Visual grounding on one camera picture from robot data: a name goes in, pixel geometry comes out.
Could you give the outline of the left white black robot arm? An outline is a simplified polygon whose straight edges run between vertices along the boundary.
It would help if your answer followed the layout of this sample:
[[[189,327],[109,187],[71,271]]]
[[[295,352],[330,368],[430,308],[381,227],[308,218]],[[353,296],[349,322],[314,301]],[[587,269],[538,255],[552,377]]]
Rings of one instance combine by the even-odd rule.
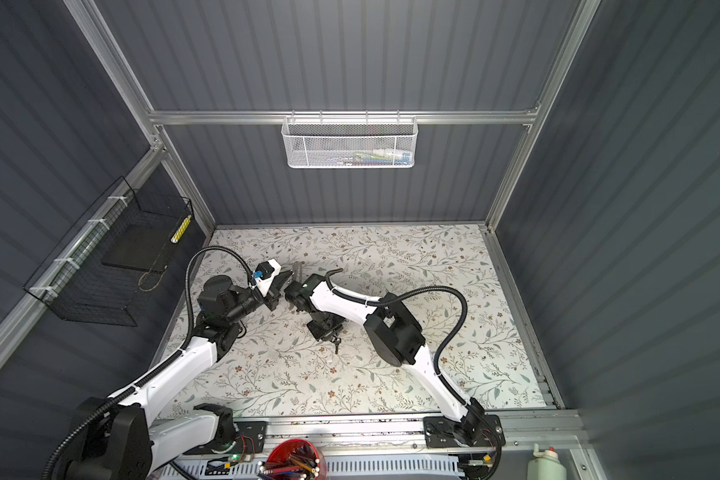
[[[174,420],[159,413],[238,339],[243,319],[259,307],[276,308],[290,271],[257,266],[252,284],[238,288],[225,275],[208,280],[200,313],[169,357],[107,397],[77,408],[66,437],[43,467],[44,479],[145,479],[196,447],[226,452],[238,433],[231,409],[203,403]]]

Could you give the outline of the grey strap metal keyring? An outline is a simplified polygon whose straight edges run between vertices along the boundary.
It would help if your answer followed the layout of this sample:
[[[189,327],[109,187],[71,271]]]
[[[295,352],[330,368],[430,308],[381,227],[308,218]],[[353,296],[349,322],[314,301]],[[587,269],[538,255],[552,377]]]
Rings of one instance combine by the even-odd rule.
[[[292,264],[292,282],[288,286],[286,298],[294,306],[297,311],[304,310],[304,301],[302,297],[302,280],[303,280],[304,263],[295,261]]]

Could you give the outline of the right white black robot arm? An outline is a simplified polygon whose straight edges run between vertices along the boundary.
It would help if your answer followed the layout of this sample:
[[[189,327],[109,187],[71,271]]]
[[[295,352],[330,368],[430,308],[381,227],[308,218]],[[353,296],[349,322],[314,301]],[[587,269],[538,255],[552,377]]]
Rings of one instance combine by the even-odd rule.
[[[458,387],[440,365],[448,344],[464,326],[466,297],[449,286],[421,287],[401,295],[389,293],[372,297],[339,287],[332,282],[333,270],[313,274],[303,282],[293,281],[285,289],[286,300],[299,312],[310,315],[308,328],[316,339],[331,336],[345,321],[365,330],[376,353],[386,363],[409,372],[435,400],[442,416],[451,422],[457,444],[474,446],[487,429],[485,410],[474,397]],[[420,322],[405,301],[425,293],[444,293],[455,297],[460,313],[455,326],[434,350],[423,335]]]

